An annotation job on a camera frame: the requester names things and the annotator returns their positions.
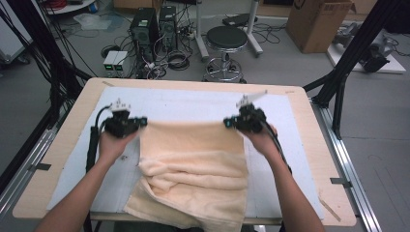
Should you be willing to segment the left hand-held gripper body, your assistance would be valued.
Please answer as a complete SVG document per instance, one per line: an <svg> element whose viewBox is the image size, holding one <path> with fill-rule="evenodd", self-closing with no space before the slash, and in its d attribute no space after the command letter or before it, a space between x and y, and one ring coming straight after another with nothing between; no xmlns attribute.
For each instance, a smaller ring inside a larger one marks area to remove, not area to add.
<svg viewBox="0 0 410 232"><path fill-rule="evenodd" d="M120 99L115 101L109 110L111 117L104 120L104 129L111 135L123 138L139 129L139 119L130 118L131 106Z"/></svg>

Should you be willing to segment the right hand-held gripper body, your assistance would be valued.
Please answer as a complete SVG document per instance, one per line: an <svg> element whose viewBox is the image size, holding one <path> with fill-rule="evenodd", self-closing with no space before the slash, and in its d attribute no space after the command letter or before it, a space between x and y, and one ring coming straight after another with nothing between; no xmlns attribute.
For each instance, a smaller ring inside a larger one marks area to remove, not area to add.
<svg viewBox="0 0 410 232"><path fill-rule="evenodd" d="M231 117L232 126L241 131L261 132L266 124L266 115L261 108L256 108L253 102L266 94L267 91L243 95L236 103L239 114Z"/></svg>

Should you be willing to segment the cream towel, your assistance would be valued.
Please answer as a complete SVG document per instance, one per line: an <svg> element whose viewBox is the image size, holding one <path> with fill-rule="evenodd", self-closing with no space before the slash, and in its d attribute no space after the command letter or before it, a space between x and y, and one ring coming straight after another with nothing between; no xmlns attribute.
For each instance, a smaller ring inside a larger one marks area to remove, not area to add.
<svg viewBox="0 0 410 232"><path fill-rule="evenodd" d="M152 121L140 135L138 169L128 214L181 229L241 231L248 168L235 130L218 122Z"/></svg>

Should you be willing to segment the person's left hand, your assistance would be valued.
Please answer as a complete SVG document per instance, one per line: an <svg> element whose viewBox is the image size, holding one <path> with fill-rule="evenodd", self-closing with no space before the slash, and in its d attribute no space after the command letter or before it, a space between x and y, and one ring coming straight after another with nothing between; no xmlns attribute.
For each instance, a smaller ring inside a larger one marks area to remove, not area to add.
<svg viewBox="0 0 410 232"><path fill-rule="evenodd" d="M134 132L126 137L118 138L104 131L99 141L98 164L111 166L124 153L126 146L137 136L138 133Z"/></svg>

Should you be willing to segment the person's right hand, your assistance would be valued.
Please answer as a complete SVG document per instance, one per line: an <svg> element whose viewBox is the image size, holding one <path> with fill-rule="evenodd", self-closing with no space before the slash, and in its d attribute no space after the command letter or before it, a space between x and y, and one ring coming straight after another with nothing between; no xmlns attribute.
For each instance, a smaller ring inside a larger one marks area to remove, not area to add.
<svg viewBox="0 0 410 232"><path fill-rule="evenodd" d="M263 129L260 132L241 130L241 134L247 137L256 151L262 154L266 159L279 157L278 148L267 129Z"/></svg>

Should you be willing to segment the white foam mat with grid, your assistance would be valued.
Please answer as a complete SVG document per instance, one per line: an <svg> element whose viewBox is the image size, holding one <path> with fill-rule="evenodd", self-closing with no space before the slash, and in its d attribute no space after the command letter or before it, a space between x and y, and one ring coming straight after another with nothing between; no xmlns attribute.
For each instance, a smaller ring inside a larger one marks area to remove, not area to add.
<svg viewBox="0 0 410 232"><path fill-rule="evenodd" d="M94 109L84 121L81 135L60 172L58 184L47 204L52 209L85 175L90 128L96 120L104 121L112 116L107 105L120 101L130 111L130 116L147 117L151 129L156 123L215 123L238 113L236 103L242 98L238 92L211 92L191 90L166 90L153 88L107 87ZM324 217L317 182L311 174L306 155L306 146L297 127L296 107L287 95L266 94L253 104L261 108L267 121L278 129L278 141L290 165L293 177L320 218ZM108 171L102 187L93 203L95 213L122 213L132 188L141 176L137 164L140 155L141 137L131 142L122 157ZM278 218L280 209L274 178L270 167L250 142L240 138L245 148L249 171L249 188L246 216L248 218Z"/></svg>

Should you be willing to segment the white power supply unit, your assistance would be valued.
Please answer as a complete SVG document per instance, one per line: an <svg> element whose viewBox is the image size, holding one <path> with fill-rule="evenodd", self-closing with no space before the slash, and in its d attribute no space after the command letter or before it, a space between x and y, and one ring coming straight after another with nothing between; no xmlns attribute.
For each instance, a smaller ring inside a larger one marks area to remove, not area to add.
<svg viewBox="0 0 410 232"><path fill-rule="evenodd" d="M128 52L118 51L113 62L113 68L118 77L124 77L128 66Z"/></svg>
<svg viewBox="0 0 410 232"><path fill-rule="evenodd" d="M104 69L108 77L115 77L117 75L117 71L116 71L117 55L118 55L117 51L111 50L107 53L103 61L103 66L104 66Z"/></svg>

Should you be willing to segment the black round stool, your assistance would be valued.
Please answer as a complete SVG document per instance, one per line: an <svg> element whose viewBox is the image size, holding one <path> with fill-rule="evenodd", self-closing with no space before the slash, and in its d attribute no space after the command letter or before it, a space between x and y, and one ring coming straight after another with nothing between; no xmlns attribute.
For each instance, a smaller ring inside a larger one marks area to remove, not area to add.
<svg viewBox="0 0 410 232"><path fill-rule="evenodd" d="M206 45L220 53L208 61L203 82L209 79L229 82L238 79L246 84L241 65L230 57L231 53L242 50L248 42L247 34L234 26L218 26L210 29L206 34Z"/></svg>

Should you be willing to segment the white desk leg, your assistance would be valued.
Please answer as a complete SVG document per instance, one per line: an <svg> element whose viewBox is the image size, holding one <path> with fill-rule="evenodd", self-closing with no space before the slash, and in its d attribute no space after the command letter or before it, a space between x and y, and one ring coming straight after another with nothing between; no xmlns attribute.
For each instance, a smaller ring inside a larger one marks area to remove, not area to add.
<svg viewBox="0 0 410 232"><path fill-rule="evenodd" d="M201 19L202 19L202 0L195 0L196 3L196 30L194 38L201 56L201 61L205 62L209 59L209 53L202 38Z"/></svg>
<svg viewBox="0 0 410 232"><path fill-rule="evenodd" d="M254 27L254 22L256 19L257 8L259 6L259 1L260 0L251 0L250 10L249 10L248 29L246 31L246 34L248 36L248 42L250 46L253 48L256 58L258 58L263 53L263 49L261 48L259 42L253 35L253 27Z"/></svg>

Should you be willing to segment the grey tape piece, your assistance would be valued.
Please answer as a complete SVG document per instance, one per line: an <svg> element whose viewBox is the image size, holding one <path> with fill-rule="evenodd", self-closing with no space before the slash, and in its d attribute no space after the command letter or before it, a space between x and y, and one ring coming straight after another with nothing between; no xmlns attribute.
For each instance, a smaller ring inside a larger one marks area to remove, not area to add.
<svg viewBox="0 0 410 232"><path fill-rule="evenodd" d="M349 189L352 187L351 182L347 181L344 178L331 178L331 183L333 185L342 185L345 189Z"/></svg>
<svg viewBox="0 0 410 232"><path fill-rule="evenodd" d="M32 164L30 165L29 169L30 171L36 171L36 170L44 170L48 171L49 168L51 167L51 164L48 163L38 163L38 164Z"/></svg>

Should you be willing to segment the wide black computer tower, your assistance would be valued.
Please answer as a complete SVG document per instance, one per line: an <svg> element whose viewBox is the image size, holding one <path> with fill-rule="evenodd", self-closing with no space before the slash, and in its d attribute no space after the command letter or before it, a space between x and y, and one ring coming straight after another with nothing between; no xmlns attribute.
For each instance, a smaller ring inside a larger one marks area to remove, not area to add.
<svg viewBox="0 0 410 232"><path fill-rule="evenodd" d="M157 12L154 8L139 8L130 26L135 48L147 61L156 60L155 42L160 38Z"/></svg>

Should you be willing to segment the narrow black computer tower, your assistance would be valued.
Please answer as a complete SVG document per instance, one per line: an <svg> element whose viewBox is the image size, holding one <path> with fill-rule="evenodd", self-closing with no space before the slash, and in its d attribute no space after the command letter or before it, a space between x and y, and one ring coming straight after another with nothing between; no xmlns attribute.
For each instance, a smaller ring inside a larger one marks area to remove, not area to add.
<svg viewBox="0 0 410 232"><path fill-rule="evenodd" d="M177 47L176 7L161 6L159 26L163 51L171 51Z"/></svg>

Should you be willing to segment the flat black case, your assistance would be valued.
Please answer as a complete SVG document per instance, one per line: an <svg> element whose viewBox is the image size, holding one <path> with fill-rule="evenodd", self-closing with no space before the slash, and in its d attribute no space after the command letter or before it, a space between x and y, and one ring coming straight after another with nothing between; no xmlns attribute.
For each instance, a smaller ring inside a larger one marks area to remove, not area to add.
<svg viewBox="0 0 410 232"><path fill-rule="evenodd" d="M227 26L247 26L249 24L250 14L237 14L234 16L227 16L222 20L222 23Z"/></svg>

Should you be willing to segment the clear plastic bag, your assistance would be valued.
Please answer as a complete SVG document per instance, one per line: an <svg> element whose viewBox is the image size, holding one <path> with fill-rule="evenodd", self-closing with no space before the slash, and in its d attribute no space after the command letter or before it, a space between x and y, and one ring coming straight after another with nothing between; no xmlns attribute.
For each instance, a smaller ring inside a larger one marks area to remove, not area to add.
<svg viewBox="0 0 410 232"><path fill-rule="evenodd" d="M78 14L73 19L80 24L82 30L106 30L111 25L110 20L95 14Z"/></svg>

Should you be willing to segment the large cardboard box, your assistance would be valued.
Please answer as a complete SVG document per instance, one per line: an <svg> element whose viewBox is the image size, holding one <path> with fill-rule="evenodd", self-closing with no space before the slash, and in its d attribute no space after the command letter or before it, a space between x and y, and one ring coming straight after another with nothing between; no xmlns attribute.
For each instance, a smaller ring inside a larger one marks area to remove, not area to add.
<svg viewBox="0 0 410 232"><path fill-rule="evenodd" d="M303 53L326 52L352 0L294 0L286 32Z"/></svg>

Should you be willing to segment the thin wooden stick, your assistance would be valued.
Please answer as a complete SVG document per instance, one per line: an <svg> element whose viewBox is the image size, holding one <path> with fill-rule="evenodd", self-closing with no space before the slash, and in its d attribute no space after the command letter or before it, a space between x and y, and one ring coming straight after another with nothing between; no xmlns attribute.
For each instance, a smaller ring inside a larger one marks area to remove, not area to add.
<svg viewBox="0 0 410 232"><path fill-rule="evenodd" d="M325 200L319 198L319 201L326 211L326 219L333 218L336 221L341 221L341 217L337 214L336 211L333 210L333 208Z"/></svg>

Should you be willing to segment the white round table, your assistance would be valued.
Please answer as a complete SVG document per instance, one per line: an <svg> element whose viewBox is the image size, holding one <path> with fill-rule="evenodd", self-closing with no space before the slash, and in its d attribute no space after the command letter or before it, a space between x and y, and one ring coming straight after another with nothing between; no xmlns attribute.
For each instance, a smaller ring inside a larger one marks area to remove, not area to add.
<svg viewBox="0 0 410 232"><path fill-rule="evenodd" d="M41 6L51 15L71 13L86 9L96 0L42 0Z"/></svg>

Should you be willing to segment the white board with robot parts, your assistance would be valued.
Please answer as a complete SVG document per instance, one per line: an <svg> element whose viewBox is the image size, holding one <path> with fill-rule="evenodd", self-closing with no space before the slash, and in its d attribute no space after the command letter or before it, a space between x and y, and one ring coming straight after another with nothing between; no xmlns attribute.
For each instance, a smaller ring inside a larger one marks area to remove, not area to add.
<svg viewBox="0 0 410 232"><path fill-rule="evenodd" d="M338 63L361 26L361 23L352 22L349 25L343 24L339 27L327 50L327 55L333 66ZM387 37L386 30L383 29L366 49L365 54L355 65L353 71L362 73L405 73L406 70L392 55L395 49L394 44L394 40Z"/></svg>

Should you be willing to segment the aluminium rail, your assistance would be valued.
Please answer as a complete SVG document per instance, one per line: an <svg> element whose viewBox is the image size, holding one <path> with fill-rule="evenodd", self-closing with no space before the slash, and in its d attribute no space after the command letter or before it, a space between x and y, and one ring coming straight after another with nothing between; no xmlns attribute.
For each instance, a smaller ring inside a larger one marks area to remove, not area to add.
<svg viewBox="0 0 410 232"><path fill-rule="evenodd" d="M352 184L351 188L344 189L356 219L366 232L382 232L379 221L366 196L366 191L363 188L346 146L343 140L338 139L337 134L332 130L332 112L329 108L323 108L317 105L313 100L310 100L310 105L324 135L331 157L336 165L339 178L344 178Z"/></svg>
<svg viewBox="0 0 410 232"><path fill-rule="evenodd" d="M30 165L42 163L42 159L54 140L55 135L55 130L44 130L41 135L30 140L29 144L23 147L22 152L25 158L22 164L17 167L15 174L6 185L4 191L0 194L0 218L3 218L12 210L12 206L37 171L28 170Z"/></svg>

